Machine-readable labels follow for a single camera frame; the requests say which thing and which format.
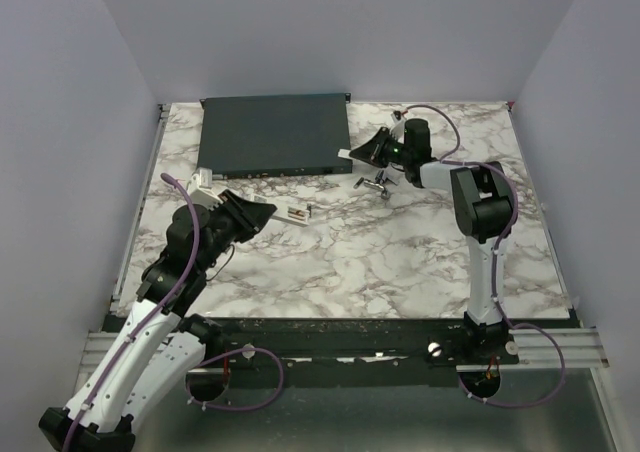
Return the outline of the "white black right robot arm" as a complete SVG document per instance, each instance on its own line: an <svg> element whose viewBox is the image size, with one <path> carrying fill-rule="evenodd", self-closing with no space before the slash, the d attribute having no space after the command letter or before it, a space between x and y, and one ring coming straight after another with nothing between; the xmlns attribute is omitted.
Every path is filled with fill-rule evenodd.
<svg viewBox="0 0 640 452"><path fill-rule="evenodd" d="M378 169L398 166L413 186L451 195L470 258L470 296L460 351L471 363L485 362L509 340L504 261L506 239L517 220L517 194L501 165L438 161L432 153L429 124L420 118L399 119L392 129L380 128L366 143L342 150L339 156Z"/></svg>

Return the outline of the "dark network switch box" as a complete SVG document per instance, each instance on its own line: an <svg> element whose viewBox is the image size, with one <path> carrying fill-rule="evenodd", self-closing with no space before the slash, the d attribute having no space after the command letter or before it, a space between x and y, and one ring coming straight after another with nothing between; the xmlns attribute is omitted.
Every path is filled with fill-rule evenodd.
<svg viewBox="0 0 640 452"><path fill-rule="evenodd" d="M207 98L196 166L217 178L350 174L345 93Z"/></svg>

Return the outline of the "white remote control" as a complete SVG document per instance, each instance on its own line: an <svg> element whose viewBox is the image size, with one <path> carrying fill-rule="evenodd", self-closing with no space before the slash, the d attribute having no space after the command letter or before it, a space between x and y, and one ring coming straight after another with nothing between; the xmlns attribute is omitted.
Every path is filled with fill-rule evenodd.
<svg viewBox="0 0 640 452"><path fill-rule="evenodd" d="M272 215L273 220L298 227L306 227L309 225L309 211L307 208L282 202L277 202L275 206L276 211Z"/></svg>

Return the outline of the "aluminium table edge rail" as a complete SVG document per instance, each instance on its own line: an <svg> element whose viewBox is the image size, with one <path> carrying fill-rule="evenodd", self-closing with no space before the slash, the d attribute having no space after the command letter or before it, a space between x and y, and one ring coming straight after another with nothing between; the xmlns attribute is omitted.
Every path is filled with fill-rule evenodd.
<svg viewBox="0 0 640 452"><path fill-rule="evenodd" d="M131 255L133 253L135 239L137 236L137 231L138 231L141 216L144 210L146 194L148 192L149 185L152 179L153 170L154 170L157 156L160 150L164 131L166 129L166 124L168 122L170 109L171 109L170 103L161 103L158 105L159 115L158 115L157 127L153 134L151 149L145 162L144 175L142 178L142 182L137 188L138 195L135 203L133 219L131 222L129 233L127 236L127 241L125 244L124 255L122 257L122 260L120 261L118 275L116 276L115 285L109 299L109 306L108 306L109 315L111 314L116 315L119 309L119 302L122 296L124 281L126 279L127 270L131 260Z"/></svg>

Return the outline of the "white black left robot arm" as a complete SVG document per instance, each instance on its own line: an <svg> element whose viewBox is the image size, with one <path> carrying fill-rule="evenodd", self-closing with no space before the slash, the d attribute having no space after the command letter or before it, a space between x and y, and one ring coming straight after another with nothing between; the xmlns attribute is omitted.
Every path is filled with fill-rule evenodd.
<svg viewBox="0 0 640 452"><path fill-rule="evenodd" d="M218 257L261 232L276 211L225 190L211 208L188 202L174 212L166 246L109 350L67 404L39 421L55 450L132 450L146 417L187 371L220 359L218 328L187 312Z"/></svg>

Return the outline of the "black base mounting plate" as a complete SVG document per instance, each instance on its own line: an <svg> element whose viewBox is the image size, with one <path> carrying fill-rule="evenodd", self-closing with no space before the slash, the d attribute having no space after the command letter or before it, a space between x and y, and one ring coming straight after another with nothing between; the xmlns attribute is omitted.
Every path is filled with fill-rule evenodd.
<svg viewBox="0 0 640 452"><path fill-rule="evenodd" d="M212 358L253 346L257 353L218 361L188 376L191 384L210 386L229 371L234 388L350 388L430 385L454 387L456 369L506 368L520 358L515 334L500 347L465 348L461 319L284 319L185 318L178 331L189 331Z"/></svg>

